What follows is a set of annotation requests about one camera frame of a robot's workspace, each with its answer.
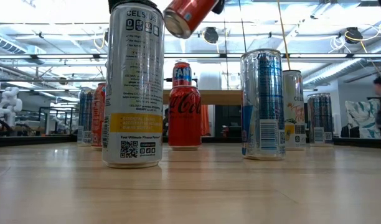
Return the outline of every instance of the coca-cola logo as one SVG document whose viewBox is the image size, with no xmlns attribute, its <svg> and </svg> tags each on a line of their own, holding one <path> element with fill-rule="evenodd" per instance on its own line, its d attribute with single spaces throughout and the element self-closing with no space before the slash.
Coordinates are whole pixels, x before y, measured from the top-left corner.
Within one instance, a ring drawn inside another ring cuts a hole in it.
<svg viewBox="0 0 381 224">
<path fill-rule="evenodd" d="M 200 114 L 202 103 L 200 97 L 195 92 L 185 95 L 173 96 L 170 98 L 170 113 L 195 113 Z"/>
</svg>

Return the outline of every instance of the ceiling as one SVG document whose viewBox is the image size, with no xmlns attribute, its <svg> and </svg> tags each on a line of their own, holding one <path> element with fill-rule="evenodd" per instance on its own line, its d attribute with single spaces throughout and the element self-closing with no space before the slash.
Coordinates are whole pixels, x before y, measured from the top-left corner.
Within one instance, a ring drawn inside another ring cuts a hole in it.
<svg viewBox="0 0 381 224">
<path fill-rule="evenodd" d="M 160 10 L 171 0 L 154 1 Z M 339 54 L 361 52 L 360 44 L 343 44 L 344 33 L 348 27 L 358 27 L 364 36 L 364 44 L 369 46 L 381 39 L 381 8 L 376 1 L 338 0 L 340 4 L 321 4 L 320 0 L 283 0 L 281 11 L 284 30 L 287 35 L 290 53 Z M 103 41 L 109 26 L 109 10 L 107 0 L 3 0 L 0 1 L 0 34 L 19 46 L 28 49 L 27 54 L 105 54 L 107 43 Z M 207 27 L 215 27 L 219 35 L 217 44 L 209 44 L 203 33 Z M 246 51 L 274 48 L 284 52 L 284 42 L 280 25 L 280 17 L 276 0 L 240 0 L 227 1 L 225 12 L 221 15 L 210 13 L 194 34 L 187 40 L 177 39 L 166 31 L 165 53 L 167 54 L 243 54 Z M 0 48 L 1 54 L 10 54 Z M 164 77 L 171 76 L 172 67 L 177 59 L 167 58 L 164 65 Z M 232 84 L 222 84 L 222 88 L 238 88 L 240 80 L 236 78 L 240 72 L 239 60 L 220 58 L 188 59 L 195 75 L 214 68 L 222 80 L 232 80 Z M 106 75 L 105 60 L 93 61 L 88 66 L 54 66 L 54 63 L 90 63 L 91 60 L 49 60 L 50 66 L 26 65 L 23 60 L 0 60 L 7 66 L 16 68 L 36 77 L 99 79 Z M 330 61 L 302 60 L 291 63 L 292 69 L 301 70 L 307 77 L 330 65 Z M 342 81 L 371 74 L 367 78 L 354 81 L 370 83 L 374 77 L 373 66 L 344 74 Z M 4 78 L 12 77 L 4 73 Z M 49 83 L 48 88 L 95 88 L 97 83 Z"/>
</svg>

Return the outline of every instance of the coca-cola can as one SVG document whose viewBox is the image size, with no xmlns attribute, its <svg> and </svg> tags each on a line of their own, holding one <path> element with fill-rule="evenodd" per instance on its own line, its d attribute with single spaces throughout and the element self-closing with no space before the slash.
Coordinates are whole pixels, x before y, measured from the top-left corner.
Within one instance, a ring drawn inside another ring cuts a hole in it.
<svg viewBox="0 0 381 224">
<path fill-rule="evenodd" d="M 102 128 L 105 118 L 106 83 L 99 83 L 93 94 L 92 147 L 102 150 Z"/>
<path fill-rule="evenodd" d="M 173 150 L 196 150 L 202 144 L 202 103 L 194 86 L 176 86 L 170 92 L 168 144 Z"/>
<path fill-rule="evenodd" d="M 188 39 L 219 0 L 173 0 L 164 11 L 167 30 Z"/>
<path fill-rule="evenodd" d="M 186 62 L 177 62 L 172 70 L 172 86 L 179 85 L 192 85 L 192 69 Z"/>
</svg>

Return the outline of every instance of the celsius can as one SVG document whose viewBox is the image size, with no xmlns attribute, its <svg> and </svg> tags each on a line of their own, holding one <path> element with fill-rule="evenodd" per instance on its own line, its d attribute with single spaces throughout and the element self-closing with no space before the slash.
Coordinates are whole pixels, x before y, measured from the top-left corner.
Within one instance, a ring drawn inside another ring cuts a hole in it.
<svg viewBox="0 0 381 224">
<path fill-rule="evenodd" d="M 80 92 L 80 114 L 78 116 L 77 144 L 91 146 L 92 144 L 92 101 L 93 90 Z"/>
<path fill-rule="evenodd" d="M 170 92 L 168 144 L 173 150 L 196 150 L 202 144 L 202 103 L 194 86 L 176 86 Z"/>
<path fill-rule="evenodd" d="M 330 94 L 308 95 L 309 142 L 312 146 L 333 145 L 332 101 Z"/>
<path fill-rule="evenodd" d="M 286 150 L 306 147 L 303 77 L 298 70 L 283 71 Z"/>
<path fill-rule="evenodd" d="M 163 17 L 148 0 L 110 6 L 102 159 L 116 168 L 155 166 L 162 157 Z"/>
<path fill-rule="evenodd" d="M 164 11 L 167 30 L 188 39 L 219 0 L 173 0 Z"/>
<path fill-rule="evenodd" d="M 102 127 L 105 119 L 106 83 L 99 83 L 93 95 L 92 147 L 102 148 Z"/>
<path fill-rule="evenodd" d="M 172 86 L 192 85 L 191 66 L 186 62 L 177 62 L 172 71 Z"/>
<path fill-rule="evenodd" d="M 247 159 L 285 156 L 281 54 L 259 49 L 242 55 L 242 138 Z"/>
</svg>

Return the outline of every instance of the wooden table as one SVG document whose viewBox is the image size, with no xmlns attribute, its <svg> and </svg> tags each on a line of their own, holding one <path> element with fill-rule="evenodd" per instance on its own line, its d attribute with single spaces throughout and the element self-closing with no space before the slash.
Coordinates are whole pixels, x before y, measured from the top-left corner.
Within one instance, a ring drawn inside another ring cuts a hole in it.
<svg viewBox="0 0 381 224">
<path fill-rule="evenodd" d="M 74 143 L 0 148 L 0 223 L 381 223 L 381 149 L 242 159 L 239 144 L 105 167 Z"/>
</svg>

